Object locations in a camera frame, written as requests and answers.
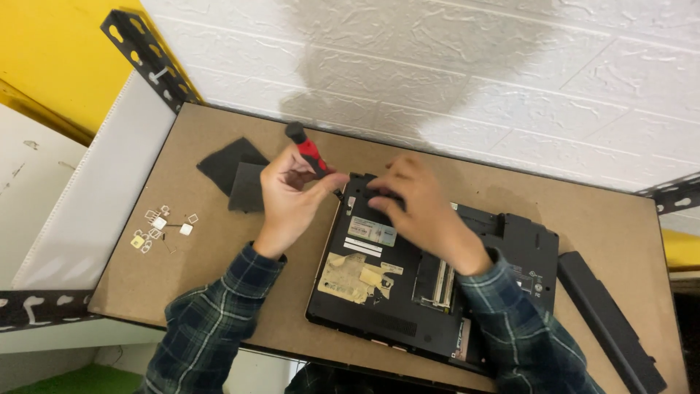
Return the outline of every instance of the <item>hand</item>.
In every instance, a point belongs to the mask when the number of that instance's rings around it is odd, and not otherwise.
[[[386,165],[389,172],[367,184],[381,194],[392,191],[405,201],[406,211],[391,198],[374,197],[369,206],[389,216],[396,231],[423,250],[452,265],[461,275],[489,270],[491,258],[442,195],[435,175],[416,154],[403,154]]]
[[[253,249],[262,256],[279,259],[311,224],[321,201],[350,181],[347,174],[326,175],[311,189],[304,185],[316,173],[295,145],[290,145],[260,173],[265,223]]]

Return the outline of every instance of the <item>laptop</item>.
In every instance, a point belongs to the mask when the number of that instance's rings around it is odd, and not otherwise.
[[[397,351],[493,376],[485,343],[447,263],[398,235],[369,208],[371,174],[350,174],[307,306],[307,319]],[[464,223],[512,264],[522,291],[554,309],[558,236],[511,214],[452,203]]]

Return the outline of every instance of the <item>hardboard workbench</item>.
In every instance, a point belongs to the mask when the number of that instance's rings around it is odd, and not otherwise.
[[[163,310],[174,297],[222,275],[245,242],[253,240],[263,214],[227,211],[228,197],[195,167],[240,137],[273,159],[289,144],[284,124],[186,104],[126,223],[90,302],[90,311],[164,326]],[[382,174],[404,149],[307,130],[329,163],[342,172]],[[678,327],[666,272],[654,201],[421,154],[454,202],[492,213],[510,212],[560,235],[560,252],[578,250],[625,314],[668,383],[667,393],[688,391]],[[168,205],[169,223],[196,214],[191,235],[166,227],[165,241],[146,253],[130,245],[136,230],[149,230],[147,210]],[[338,200],[329,196],[308,231],[289,251],[289,261],[244,346],[299,358],[323,359],[462,388],[494,391],[483,376],[375,344],[306,321],[305,309]],[[561,284],[555,316],[587,357],[590,374],[608,393],[626,388]]]

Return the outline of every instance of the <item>screwdriver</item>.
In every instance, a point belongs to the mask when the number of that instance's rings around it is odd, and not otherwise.
[[[289,123],[284,129],[284,134],[297,144],[299,153],[301,153],[302,157],[311,165],[311,168],[314,169],[319,179],[328,175],[328,166],[326,162],[321,158],[316,144],[307,137],[304,132],[304,125],[302,125],[301,122]],[[338,197],[338,200],[341,202],[343,201],[343,192],[340,191],[340,189],[335,189],[333,194]]]

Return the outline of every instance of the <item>plaid shirt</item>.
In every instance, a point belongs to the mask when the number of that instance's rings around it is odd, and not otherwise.
[[[166,307],[167,333],[137,393],[222,393],[239,345],[253,334],[255,315],[286,262],[285,257],[279,261],[262,257],[251,245],[243,248],[221,279]],[[459,277],[458,282],[498,366],[499,391],[603,394],[586,373],[586,359],[571,335],[523,295],[498,250],[489,254],[496,261],[491,270],[483,276]],[[310,364],[285,393],[389,393],[405,384]]]

